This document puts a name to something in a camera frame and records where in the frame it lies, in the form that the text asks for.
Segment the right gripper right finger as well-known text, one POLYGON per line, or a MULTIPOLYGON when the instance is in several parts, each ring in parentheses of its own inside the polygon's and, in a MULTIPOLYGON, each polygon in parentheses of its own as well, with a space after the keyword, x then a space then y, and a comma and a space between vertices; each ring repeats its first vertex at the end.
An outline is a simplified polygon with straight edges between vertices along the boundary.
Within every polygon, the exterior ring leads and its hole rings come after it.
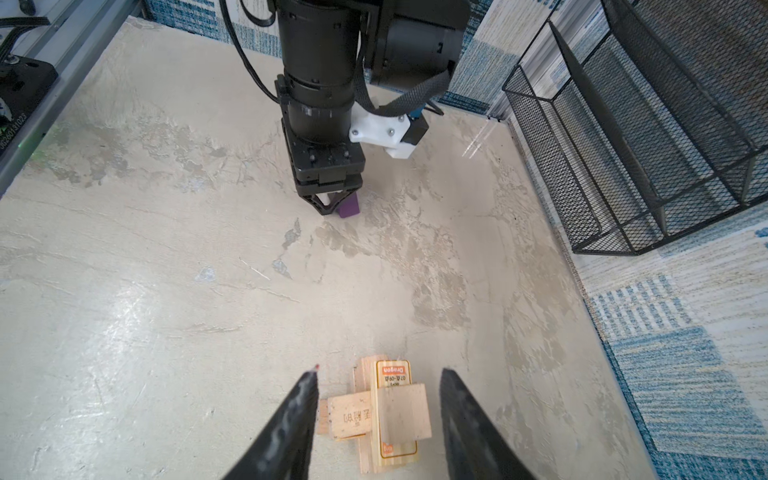
POLYGON ((450 479, 534 479, 452 369, 442 370, 439 398, 450 479))

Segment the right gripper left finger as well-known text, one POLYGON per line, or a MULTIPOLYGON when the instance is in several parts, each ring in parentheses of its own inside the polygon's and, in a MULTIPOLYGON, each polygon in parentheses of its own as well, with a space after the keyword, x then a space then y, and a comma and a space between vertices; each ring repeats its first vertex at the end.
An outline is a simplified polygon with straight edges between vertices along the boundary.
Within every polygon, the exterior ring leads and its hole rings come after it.
POLYGON ((318 401, 317 371, 308 370, 223 479, 307 479, 318 401))

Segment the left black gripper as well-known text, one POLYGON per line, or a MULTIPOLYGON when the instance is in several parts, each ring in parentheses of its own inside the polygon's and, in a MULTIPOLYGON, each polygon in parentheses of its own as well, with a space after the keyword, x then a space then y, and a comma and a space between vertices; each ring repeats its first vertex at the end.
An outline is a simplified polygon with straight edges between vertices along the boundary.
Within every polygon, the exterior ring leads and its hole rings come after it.
POLYGON ((345 191, 338 210, 359 210, 366 158, 358 143, 317 145, 299 138, 282 121, 296 190, 320 215, 335 212, 336 191, 345 191))

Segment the purple triangular block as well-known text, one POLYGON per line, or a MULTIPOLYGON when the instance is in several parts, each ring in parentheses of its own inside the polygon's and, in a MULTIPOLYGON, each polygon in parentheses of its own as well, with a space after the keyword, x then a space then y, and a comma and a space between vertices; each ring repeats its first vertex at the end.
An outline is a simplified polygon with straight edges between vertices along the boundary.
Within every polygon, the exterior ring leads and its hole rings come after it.
POLYGON ((349 218, 358 215, 360 213, 358 194, 350 194, 343 202, 340 203, 336 213, 340 218, 349 218))

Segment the small square wood block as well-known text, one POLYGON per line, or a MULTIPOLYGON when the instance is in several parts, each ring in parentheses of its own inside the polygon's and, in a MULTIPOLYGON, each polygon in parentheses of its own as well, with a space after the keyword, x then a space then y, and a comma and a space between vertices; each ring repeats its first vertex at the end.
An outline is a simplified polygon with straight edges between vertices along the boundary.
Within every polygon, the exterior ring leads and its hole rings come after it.
POLYGON ((378 389, 379 435, 387 444, 404 444, 433 436, 424 384, 378 389))

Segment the dotted wood block front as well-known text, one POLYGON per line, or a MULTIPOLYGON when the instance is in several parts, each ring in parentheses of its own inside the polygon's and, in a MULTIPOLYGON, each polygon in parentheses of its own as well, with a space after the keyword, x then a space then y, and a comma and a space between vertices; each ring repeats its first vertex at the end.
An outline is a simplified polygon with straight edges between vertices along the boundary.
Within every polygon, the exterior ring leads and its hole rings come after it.
POLYGON ((372 472, 380 474, 400 468, 419 459, 417 441, 391 444, 382 440, 383 402, 378 399, 382 388, 411 385, 411 367, 408 360, 377 359, 371 366, 372 406, 375 421, 372 427, 371 464, 372 472))

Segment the plain wood block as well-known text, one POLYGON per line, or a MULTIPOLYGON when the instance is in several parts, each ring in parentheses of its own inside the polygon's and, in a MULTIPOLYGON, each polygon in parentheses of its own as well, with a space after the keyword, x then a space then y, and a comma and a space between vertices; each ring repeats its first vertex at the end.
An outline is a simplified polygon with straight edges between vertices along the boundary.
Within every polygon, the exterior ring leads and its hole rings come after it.
POLYGON ((364 430, 355 419, 355 413, 361 406, 361 394, 320 399, 317 406, 315 434, 328 436, 336 441, 356 438, 364 430))
POLYGON ((363 357, 360 359, 352 369, 352 386, 355 394, 362 395, 362 406, 358 412, 355 413, 355 419, 364 428, 363 433, 357 436, 358 456, 360 473, 362 475, 368 475, 375 473, 377 467, 372 457, 371 449, 371 382, 373 367, 379 360, 387 360, 386 355, 378 354, 363 357))

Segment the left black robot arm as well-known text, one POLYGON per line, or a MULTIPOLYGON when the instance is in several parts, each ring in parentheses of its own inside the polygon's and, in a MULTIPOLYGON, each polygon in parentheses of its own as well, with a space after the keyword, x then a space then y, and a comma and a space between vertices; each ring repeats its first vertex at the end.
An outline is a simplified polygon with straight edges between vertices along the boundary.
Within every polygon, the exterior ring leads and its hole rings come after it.
POLYGON ((360 211, 366 144, 406 159, 429 129, 423 112, 447 92, 470 19, 467 1, 270 1, 284 71, 268 89, 282 112, 298 196, 319 214, 360 211))

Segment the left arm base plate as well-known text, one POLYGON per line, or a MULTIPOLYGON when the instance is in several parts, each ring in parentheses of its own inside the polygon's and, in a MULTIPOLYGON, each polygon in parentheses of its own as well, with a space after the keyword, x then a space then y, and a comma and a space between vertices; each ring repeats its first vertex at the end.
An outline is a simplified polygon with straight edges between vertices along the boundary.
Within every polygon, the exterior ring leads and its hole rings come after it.
POLYGON ((37 59, 10 55, 1 63, 1 154, 43 101, 59 74, 55 67, 37 59))

